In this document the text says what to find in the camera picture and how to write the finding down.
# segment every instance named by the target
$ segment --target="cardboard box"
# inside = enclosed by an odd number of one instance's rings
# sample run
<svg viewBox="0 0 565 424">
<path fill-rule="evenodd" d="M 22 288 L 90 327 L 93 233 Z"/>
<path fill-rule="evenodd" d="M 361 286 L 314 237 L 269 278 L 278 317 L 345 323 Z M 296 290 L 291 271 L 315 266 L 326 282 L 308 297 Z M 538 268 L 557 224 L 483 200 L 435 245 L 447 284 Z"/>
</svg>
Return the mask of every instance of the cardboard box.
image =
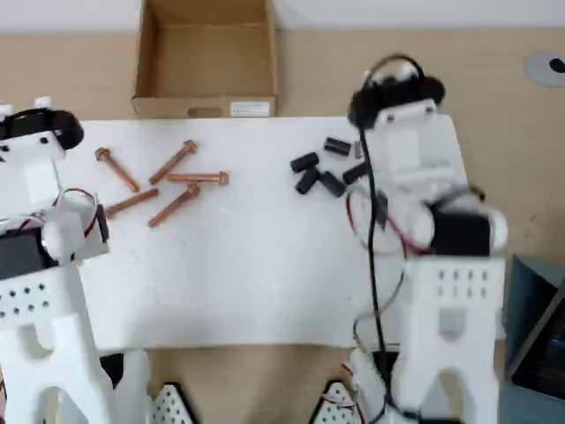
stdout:
<svg viewBox="0 0 565 424">
<path fill-rule="evenodd" d="M 277 62 L 271 0 L 146 0 L 138 117 L 268 117 Z"/>
</svg>

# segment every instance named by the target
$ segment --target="table surface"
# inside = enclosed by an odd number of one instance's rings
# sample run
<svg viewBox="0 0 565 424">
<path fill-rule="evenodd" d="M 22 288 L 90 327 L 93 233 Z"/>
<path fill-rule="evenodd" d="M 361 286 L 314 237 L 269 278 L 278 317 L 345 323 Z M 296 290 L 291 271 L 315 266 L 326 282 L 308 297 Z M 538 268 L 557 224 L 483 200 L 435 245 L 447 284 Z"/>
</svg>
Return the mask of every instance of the table surface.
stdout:
<svg viewBox="0 0 565 424">
<path fill-rule="evenodd" d="M 443 109 L 456 122 L 469 180 L 506 213 L 509 251 L 563 262 L 565 92 L 534 85 L 524 58 L 539 49 L 562 53 L 565 30 L 298 32 L 278 39 L 282 116 L 342 115 L 373 60 L 391 51 L 417 57 L 447 85 Z M 50 95 L 82 119 L 131 118 L 135 44 L 135 34 L 0 36 L 0 98 L 29 107 Z M 328 348 L 241 352 L 157 354 L 154 384 L 183 381 L 206 422 L 225 422 L 230 405 L 237 408 L 231 422 L 265 422 L 256 413 L 269 422 L 305 422 L 322 375 L 343 356 Z M 277 360 L 278 352 L 286 360 Z M 200 363 L 207 371 L 191 378 Z M 296 367 L 303 371 L 288 372 Z M 250 384 L 255 377 L 262 383 Z M 222 402 L 227 407 L 215 407 Z"/>
</svg>

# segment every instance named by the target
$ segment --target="box label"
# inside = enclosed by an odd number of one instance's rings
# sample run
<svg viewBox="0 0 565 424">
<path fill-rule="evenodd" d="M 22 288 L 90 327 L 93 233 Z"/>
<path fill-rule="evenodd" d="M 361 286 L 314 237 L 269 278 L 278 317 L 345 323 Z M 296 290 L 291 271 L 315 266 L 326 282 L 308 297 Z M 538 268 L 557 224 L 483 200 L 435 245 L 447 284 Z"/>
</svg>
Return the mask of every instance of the box label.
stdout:
<svg viewBox="0 0 565 424">
<path fill-rule="evenodd" d="M 268 117 L 271 110 L 269 102 L 232 102 L 233 117 Z"/>
</svg>

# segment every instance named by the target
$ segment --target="black rubber cylinder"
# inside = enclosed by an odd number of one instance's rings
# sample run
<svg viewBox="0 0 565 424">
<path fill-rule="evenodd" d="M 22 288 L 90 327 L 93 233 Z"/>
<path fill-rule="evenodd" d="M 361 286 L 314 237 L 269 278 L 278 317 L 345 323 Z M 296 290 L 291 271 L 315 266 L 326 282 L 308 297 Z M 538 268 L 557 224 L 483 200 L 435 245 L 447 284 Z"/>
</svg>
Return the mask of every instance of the black rubber cylinder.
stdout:
<svg viewBox="0 0 565 424">
<path fill-rule="evenodd" d="M 324 150 L 336 153 L 341 156 L 349 156 L 351 151 L 351 144 L 346 141 L 327 137 L 326 143 L 324 144 Z"/>
<path fill-rule="evenodd" d="M 343 182 L 348 186 L 356 182 L 361 177 L 367 175 L 369 169 L 367 168 L 367 164 L 365 162 L 360 163 L 354 168 L 347 170 L 343 173 Z"/>
<path fill-rule="evenodd" d="M 344 183 L 329 171 L 320 175 L 320 181 L 335 197 L 342 197 L 347 188 Z"/>
<path fill-rule="evenodd" d="M 295 172 L 302 172 L 309 168 L 313 168 L 320 162 L 318 154 L 312 152 L 304 156 L 297 157 L 294 161 L 290 163 L 290 167 Z"/>
<path fill-rule="evenodd" d="M 300 194 L 307 194 L 313 185 L 316 184 L 318 179 L 320 179 L 320 172 L 318 171 L 318 168 L 314 166 L 307 170 L 300 181 L 298 181 L 296 186 L 297 192 Z"/>
</svg>

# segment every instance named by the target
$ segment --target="copper bolt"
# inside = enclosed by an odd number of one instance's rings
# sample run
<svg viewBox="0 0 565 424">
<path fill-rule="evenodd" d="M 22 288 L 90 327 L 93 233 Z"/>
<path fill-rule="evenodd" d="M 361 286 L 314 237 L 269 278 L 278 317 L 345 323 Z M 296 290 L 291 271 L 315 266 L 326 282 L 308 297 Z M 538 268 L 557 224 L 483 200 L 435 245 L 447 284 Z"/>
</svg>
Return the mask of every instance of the copper bolt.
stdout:
<svg viewBox="0 0 565 424">
<path fill-rule="evenodd" d="M 122 168 L 115 160 L 112 158 L 109 148 L 98 148 L 94 152 L 96 155 L 96 160 L 98 162 L 105 162 L 108 164 L 109 168 L 114 171 L 119 178 L 125 182 L 125 184 L 130 187 L 134 193 L 139 191 L 138 184 L 133 181 L 133 178 L 129 176 L 127 172 L 125 172 L 124 168 Z"/>
<path fill-rule="evenodd" d="M 167 179 L 173 183 L 218 183 L 226 186 L 230 182 L 227 172 L 217 174 L 170 174 Z"/>
<path fill-rule="evenodd" d="M 106 217 L 108 219 L 112 219 L 116 216 L 118 212 L 123 211 L 124 209 L 131 208 L 132 206 L 138 205 L 143 201 L 148 201 L 149 199 L 153 199 L 159 194 L 159 190 L 153 188 L 148 190 L 142 194 L 138 194 L 137 196 L 133 196 L 125 201 L 120 201 L 116 205 L 112 205 L 106 209 Z"/>
<path fill-rule="evenodd" d="M 190 199 L 197 197 L 200 194 L 200 187 L 196 184 L 188 185 L 188 188 L 184 193 L 178 196 L 172 203 L 169 204 L 165 209 L 159 212 L 155 217 L 149 220 L 149 226 L 151 228 L 156 227 L 160 223 L 162 223 L 165 219 L 169 217 L 173 212 L 179 209 L 183 204 L 185 204 Z"/>
<path fill-rule="evenodd" d="M 172 170 L 175 166 L 178 165 L 183 158 L 188 155 L 194 155 L 198 150 L 196 143 L 194 141 L 188 140 L 183 143 L 183 148 L 181 148 L 176 155 L 171 157 L 167 163 L 165 163 L 150 179 L 149 182 L 152 186 L 157 184 L 162 178 L 167 175 L 170 170 Z"/>
</svg>

